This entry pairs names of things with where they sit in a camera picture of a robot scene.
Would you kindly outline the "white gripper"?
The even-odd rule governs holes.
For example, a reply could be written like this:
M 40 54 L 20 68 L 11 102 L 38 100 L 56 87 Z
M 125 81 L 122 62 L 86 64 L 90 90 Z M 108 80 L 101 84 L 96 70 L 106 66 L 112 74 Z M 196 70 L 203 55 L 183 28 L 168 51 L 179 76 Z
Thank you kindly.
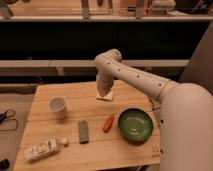
M 101 97 L 109 94 L 114 84 L 114 77 L 106 73 L 99 72 L 96 76 L 97 90 Z

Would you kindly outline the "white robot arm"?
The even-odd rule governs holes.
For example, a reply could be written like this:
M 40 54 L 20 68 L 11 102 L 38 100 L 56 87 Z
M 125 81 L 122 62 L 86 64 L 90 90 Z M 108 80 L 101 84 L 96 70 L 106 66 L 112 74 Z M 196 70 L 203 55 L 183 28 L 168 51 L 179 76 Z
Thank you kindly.
M 119 50 L 95 57 L 97 89 L 104 97 L 116 78 L 160 103 L 160 171 L 213 171 L 213 95 L 122 63 Z

